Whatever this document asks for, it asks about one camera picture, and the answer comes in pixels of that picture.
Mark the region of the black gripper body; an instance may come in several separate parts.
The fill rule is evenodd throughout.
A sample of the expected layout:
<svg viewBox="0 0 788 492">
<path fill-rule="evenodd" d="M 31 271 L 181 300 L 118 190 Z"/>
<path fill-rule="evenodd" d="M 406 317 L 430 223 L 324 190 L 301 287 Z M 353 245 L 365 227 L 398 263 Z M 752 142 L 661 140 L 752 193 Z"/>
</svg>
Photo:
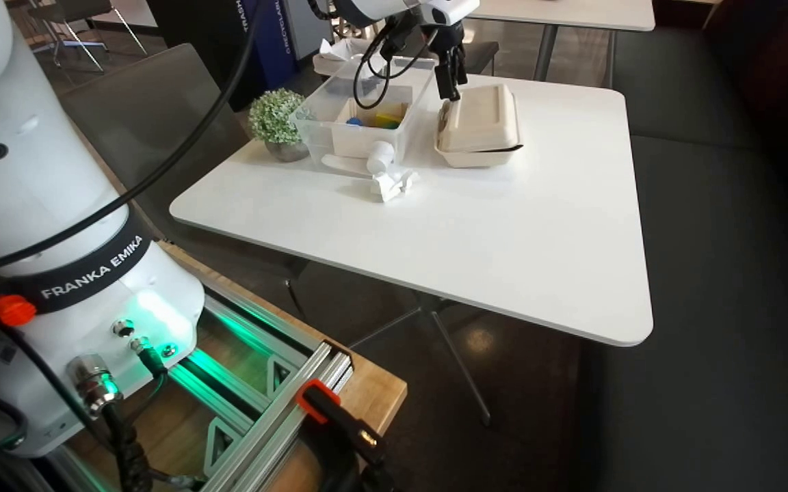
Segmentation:
<svg viewBox="0 0 788 492">
<path fill-rule="evenodd" d="M 438 58 L 442 66 L 450 66 L 464 52 L 464 24 L 425 24 L 423 34 L 427 48 Z"/>
</svg>

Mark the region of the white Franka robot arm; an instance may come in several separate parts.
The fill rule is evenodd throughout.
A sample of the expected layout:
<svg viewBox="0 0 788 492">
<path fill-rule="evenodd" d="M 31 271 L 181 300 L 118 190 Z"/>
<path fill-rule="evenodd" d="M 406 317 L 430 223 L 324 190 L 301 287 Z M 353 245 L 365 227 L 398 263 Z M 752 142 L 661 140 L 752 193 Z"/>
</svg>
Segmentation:
<svg viewBox="0 0 788 492">
<path fill-rule="evenodd" d="M 83 429 L 77 372 L 138 394 L 198 349 L 207 290 L 133 222 L 0 0 L 0 401 L 23 455 Z"/>
</svg>

